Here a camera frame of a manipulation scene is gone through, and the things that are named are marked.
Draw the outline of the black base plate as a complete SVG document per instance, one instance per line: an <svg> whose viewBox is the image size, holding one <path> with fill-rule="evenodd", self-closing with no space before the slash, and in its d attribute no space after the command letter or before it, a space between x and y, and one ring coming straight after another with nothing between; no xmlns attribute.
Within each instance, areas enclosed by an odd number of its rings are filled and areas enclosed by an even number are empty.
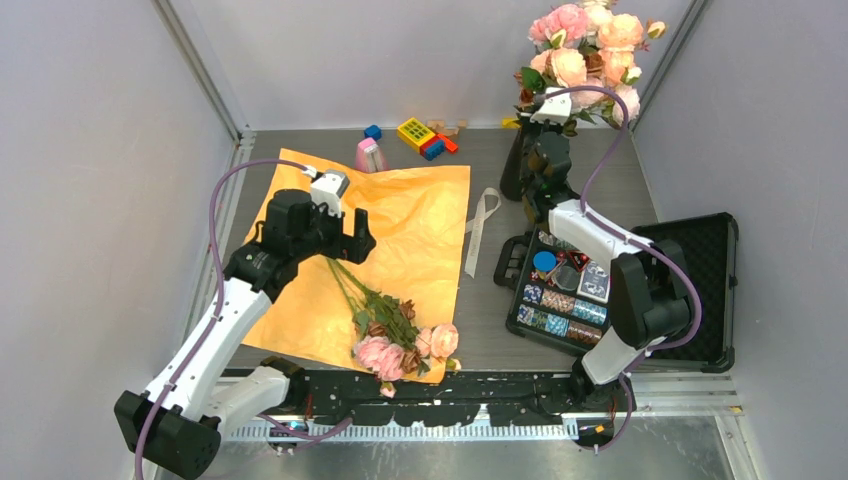
<svg viewBox="0 0 848 480"><path fill-rule="evenodd" d="M270 415L289 415L335 425L350 418L355 426L466 426L487 414L493 426L553 425L562 415L588 413L623 417L627 398L620 386L599 387L583 402L574 396L568 373L461 371L439 384L400 382L392 398L379 393L377 380L347 370L308 370L309 390L295 406L276 406Z"/></svg>

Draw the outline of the red blue toy blocks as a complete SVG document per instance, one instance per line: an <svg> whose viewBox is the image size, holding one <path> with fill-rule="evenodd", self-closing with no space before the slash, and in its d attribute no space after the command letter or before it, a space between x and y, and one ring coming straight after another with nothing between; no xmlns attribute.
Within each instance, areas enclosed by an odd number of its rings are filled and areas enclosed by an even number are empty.
<svg viewBox="0 0 848 480"><path fill-rule="evenodd" d="M432 161L443 153L455 154L459 146L449 137L436 134L419 147L419 154L427 161Z"/></svg>

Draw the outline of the orange yellow wrapping paper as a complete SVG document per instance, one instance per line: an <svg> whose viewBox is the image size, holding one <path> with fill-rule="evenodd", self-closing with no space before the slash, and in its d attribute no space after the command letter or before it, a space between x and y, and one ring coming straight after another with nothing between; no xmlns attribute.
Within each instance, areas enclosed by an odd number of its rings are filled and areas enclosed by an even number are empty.
<svg viewBox="0 0 848 480"><path fill-rule="evenodd" d="M290 149L279 156L319 171L345 173L345 219L362 208L375 249L348 268L366 286L410 300L419 327L453 321L470 196L471 170L447 165L366 174ZM323 257L299 266L296 278L243 340L244 345L358 370L352 312Z"/></svg>

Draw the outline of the orange flower bouquet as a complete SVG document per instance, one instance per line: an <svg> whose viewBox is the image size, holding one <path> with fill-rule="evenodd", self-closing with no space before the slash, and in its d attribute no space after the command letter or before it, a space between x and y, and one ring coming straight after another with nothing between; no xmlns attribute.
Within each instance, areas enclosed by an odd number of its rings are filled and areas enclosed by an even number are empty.
<svg viewBox="0 0 848 480"><path fill-rule="evenodd" d="M462 370L455 356L459 344L455 325L421 326L413 300L370 288L338 260L329 259L327 264L351 312L355 332L351 358L375 377L381 396L393 398L397 382L420 380L435 367L448 373Z"/></svg>

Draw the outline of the wooden toy pieces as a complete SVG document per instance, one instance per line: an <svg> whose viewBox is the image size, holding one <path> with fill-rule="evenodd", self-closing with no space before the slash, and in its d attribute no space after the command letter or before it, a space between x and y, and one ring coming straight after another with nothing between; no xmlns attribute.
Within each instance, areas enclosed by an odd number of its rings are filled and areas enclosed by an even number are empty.
<svg viewBox="0 0 848 480"><path fill-rule="evenodd" d="M431 119L425 125L436 134L445 137L456 137L467 128L468 122L465 119L457 120L454 123L449 123L441 119Z"/></svg>

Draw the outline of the black vase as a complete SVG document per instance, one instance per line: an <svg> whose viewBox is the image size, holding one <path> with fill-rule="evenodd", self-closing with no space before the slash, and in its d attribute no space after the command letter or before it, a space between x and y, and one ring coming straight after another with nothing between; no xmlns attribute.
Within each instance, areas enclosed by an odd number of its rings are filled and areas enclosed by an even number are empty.
<svg viewBox="0 0 848 480"><path fill-rule="evenodd" d="M522 197L522 169L525 162L526 132L523 128L516 131L509 153L505 160L499 182L499 189L505 199L519 202Z"/></svg>

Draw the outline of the yellow toy block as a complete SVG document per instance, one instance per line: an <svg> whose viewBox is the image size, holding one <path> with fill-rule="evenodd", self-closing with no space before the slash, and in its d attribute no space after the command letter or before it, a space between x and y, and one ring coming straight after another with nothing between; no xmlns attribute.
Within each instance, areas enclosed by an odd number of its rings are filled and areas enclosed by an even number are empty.
<svg viewBox="0 0 848 480"><path fill-rule="evenodd" d="M436 134L415 117L410 117L397 127L397 136L410 148L420 152L425 145L436 138Z"/></svg>

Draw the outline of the pink metronome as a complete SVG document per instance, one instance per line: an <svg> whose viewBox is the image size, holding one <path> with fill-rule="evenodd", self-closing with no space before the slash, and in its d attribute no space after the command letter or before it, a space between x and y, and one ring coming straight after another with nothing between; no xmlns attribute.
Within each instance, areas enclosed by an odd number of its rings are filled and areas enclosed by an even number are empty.
<svg viewBox="0 0 848 480"><path fill-rule="evenodd" d="M365 138L358 143L354 167L364 173L377 173L389 169L381 147L373 138Z"/></svg>

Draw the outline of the blue round chip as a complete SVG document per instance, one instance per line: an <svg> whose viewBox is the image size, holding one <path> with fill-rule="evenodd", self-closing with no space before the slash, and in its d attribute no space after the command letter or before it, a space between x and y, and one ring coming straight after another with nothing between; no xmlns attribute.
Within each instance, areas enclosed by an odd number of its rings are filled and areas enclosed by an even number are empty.
<svg viewBox="0 0 848 480"><path fill-rule="evenodd" d="M557 267L558 259L552 252L538 251L533 255L532 264L539 274L547 274Z"/></svg>

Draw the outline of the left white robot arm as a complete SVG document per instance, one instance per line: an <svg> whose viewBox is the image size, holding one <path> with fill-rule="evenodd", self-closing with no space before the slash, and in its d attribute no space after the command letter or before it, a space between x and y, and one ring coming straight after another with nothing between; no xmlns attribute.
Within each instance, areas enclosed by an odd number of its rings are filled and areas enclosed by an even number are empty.
<svg viewBox="0 0 848 480"><path fill-rule="evenodd" d="M309 395L302 367L281 357L261 362L224 390L215 389L247 333L315 256L363 263L375 248L368 213L354 212L344 231L342 198L349 186L339 170L301 171L306 190L281 189L256 222L253 236L228 261L215 254L215 294L194 330L163 370L140 393L123 392L114 413L134 474L151 463L183 479L209 468L222 441L257 415L277 408L298 412Z"/></svg>

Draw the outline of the pink flowers in vase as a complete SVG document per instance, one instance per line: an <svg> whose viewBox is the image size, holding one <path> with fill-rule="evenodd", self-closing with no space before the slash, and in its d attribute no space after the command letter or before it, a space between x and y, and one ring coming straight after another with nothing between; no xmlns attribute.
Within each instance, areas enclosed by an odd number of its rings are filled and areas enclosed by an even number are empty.
<svg viewBox="0 0 848 480"><path fill-rule="evenodd" d="M533 20L528 40L535 54L516 71L520 88L515 106L521 114L535 108L533 97L550 88L594 86L613 91L624 102L595 91L570 94L571 112L565 131L576 134L576 124L597 119L618 128L641 113L637 82L643 76L636 54L647 52L650 43L662 38L668 25L660 20L642 21L629 13L615 13L613 1L572 1L556 6Z"/></svg>

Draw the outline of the blue toy block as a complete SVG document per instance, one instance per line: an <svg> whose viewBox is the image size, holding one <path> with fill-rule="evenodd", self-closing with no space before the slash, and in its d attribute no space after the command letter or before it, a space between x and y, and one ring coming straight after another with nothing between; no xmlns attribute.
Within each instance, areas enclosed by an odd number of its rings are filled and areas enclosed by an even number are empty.
<svg viewBox="0 0 848 480"><path fill-rule="evenodd" d="M379 126L377 126L376 124L372 124L363 130L363 135L366 139L379 141L383 136L383 132Z"/></svg>

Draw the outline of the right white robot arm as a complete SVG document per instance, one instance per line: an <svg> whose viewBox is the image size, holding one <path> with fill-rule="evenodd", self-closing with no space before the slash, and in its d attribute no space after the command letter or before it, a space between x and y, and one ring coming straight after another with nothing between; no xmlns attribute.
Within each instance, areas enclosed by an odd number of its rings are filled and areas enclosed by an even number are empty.
<svg viewBox="0 0 848 480"><path fill-rule="evenodd" d="M610 383L624 382L653 352L686 344L702 321L702 301L688 275L682 248L655 242L606 219L588 205L588 192L575 192L567 176L570 157L563 135L574 93L599 93L626 106L615 92L597 86L549 87L533 97L529 124L540 133L526 155L522 201L528 219L559 240L576 246L610 276L609 328L572 367L571 397L596 410L611 395Z"/></svg>

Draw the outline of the cream printed ribbon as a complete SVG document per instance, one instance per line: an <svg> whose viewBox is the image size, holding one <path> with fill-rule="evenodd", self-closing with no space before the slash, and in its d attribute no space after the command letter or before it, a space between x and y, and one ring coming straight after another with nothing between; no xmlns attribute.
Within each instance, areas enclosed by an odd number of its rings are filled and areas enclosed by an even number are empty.
<svg viewBox="0 0 848 480"><path fill-rule="evenodd" d="M500 192L493 187L487 187L480 195L474 208L473 216L466 222L465 232L470 235L465 256L463 272L471 278L476 276L479 251L482 243L485 222L501 207Z"/></svg>

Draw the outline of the small yellow toy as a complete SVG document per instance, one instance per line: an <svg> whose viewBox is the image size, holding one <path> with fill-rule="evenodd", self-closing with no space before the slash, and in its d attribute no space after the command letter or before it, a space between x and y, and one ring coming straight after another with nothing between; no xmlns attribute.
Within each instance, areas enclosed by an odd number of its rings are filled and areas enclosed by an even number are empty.
<svg viewBox="0 0 848 480"><path fill-rule="evenodd" d="M506 117L501 120L501 127L504 129L520 129L522 119L520 117Z"/></svg>

